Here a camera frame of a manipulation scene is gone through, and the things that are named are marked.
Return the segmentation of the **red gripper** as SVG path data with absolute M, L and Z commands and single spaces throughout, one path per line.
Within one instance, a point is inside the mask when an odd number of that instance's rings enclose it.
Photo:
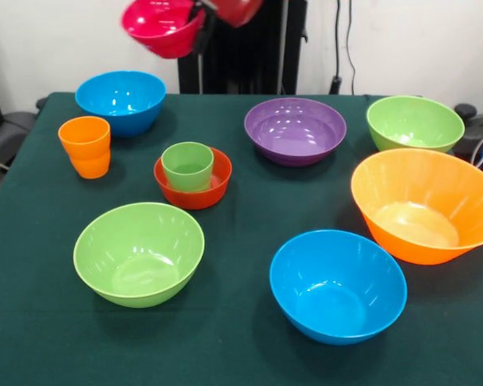
M 205 13 L 204 22 L 196 37 L 193 52 L 202 54 L 213 34 L 217 16 L 232 27 L 247 24 L 258 12 L 263 0 L 214 0 L 202 2 L 193 0 L 188 20 L 193 20 L 201 11 Z

